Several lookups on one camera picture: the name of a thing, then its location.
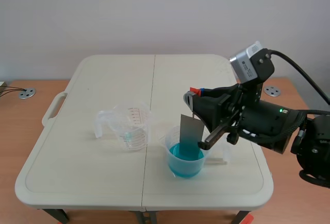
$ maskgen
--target red object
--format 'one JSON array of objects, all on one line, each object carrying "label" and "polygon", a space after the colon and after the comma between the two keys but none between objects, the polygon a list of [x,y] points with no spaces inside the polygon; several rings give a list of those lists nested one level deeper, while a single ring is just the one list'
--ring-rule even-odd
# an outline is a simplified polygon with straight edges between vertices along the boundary
[{"label": "red object", "polygon": [[202,91],[200,89],[190,88],[190,91],[197,94],[198,96],[201,96],[202,94]]},{"label": "red object", "polygon": [[246,218],[244,218],[244,220],[241,222],[241,224],[251,224],[253,221],[254,217],[250,214],[248,214],[246,216]]}]

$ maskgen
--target clear plastic cup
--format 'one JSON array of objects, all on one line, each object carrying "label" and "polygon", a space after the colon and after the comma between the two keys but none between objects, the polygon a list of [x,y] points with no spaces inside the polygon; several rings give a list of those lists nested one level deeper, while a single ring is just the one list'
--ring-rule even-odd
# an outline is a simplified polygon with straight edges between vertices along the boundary
[{"label": "clear plastic cup", "polygon": [[94,122],[96,138],[103,135],[102,124],[106,123],[118,140],[129,150],[144,148],[150,136],[151,111],[143,103],[120,104],[110,111],[100,111]]},{"label": "clear plastic cup", "polygon": [[[203,140],[208,136],[208,133],[203,133]],[[210,163],[214,164],[227,164],[230,160],[230,148],[226,144],[221,144],[219,141],[218,146],[211,150],[202,150],[198,160],[187,161],[182,160],[175,156],[178,155],[180,140],[180,126],[173,127],[160,142],[167,152],[167,163],[173,174],[182,178],[191,178],[197,175],[203,168],[205,161],[210,157],[210,154],[215,150],[218,152],[217,157],[211,157]]]}]

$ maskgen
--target wooden table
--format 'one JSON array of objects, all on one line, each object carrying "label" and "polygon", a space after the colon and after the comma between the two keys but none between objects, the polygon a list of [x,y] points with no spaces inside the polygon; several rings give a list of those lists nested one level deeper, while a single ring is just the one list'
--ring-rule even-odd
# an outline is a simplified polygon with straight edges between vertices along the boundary
[{"label": "wooden table", "polygon": [[[0,98],[1,168],[0,222],[55,223],[50,216],[24,206],[16,199],[14,183],[43,127],[41,118],[55,95],[63,91],[68,81],[15,81],[15,87],[34,87],[37,94],[26,100],[17,93]],[[288,108],[306,109],[292,83],[285,78],[270,79],[281,89],[280,97],[263,95],[262,99]],[[273,174],[274,194],[271,200],[253,215],[255,223],[326,223],[330,217],[329,191],[311,185],[298,176],[300,166],[294,155],[284,155],[263,149]],[[234,212],[229,211],[163,211],[158,223],[230,223]],[[135,223],[134,215],[120,211],[69,211],[70,223]]]}]

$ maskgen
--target white wall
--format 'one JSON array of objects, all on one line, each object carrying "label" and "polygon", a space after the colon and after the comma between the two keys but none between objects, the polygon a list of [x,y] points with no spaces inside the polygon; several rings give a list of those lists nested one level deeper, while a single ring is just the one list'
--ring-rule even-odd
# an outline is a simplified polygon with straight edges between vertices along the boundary
[{"label": "white wall", "polygon": [[[70,78],[94,54],[229,57],[255,40],[330,92],[330,0],[0,0],[0,79]],[[279,58],[307,101],[314,91]]]}]

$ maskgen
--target plastic measuring cup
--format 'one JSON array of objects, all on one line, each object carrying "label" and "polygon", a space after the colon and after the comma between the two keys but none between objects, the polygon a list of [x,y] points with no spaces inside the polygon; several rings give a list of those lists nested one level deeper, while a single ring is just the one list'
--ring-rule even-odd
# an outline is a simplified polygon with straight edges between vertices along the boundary
[{"label": "plastic measuring cup", "polygon": [[151,111],[143,103],[120,104],[110,111],[100,111],[94,122],[96,138],[102,136],[102,124],[106,123],[124,147],[139,150],[145,147],[150,136]]},{"label": "plastic measuring cup", "polygon": [[[208,136],[206,132],[203,134],[203,140]],[[167,163],[170,170],[177,176],[183,178],[191,178],[197,175],[203,168],[205,161],[208,160],[209,155],[213,152],[211,150],[202,150],[199,154],[198,160],[184,160],[179,153],[179,139],[180,139],[180,126],[173,127],[160,142],[167,152]],[[213,163],[227,164],[230,160],[230,148],[226,145],[220,146],[222,150],[222,158],[211,158]]]}]

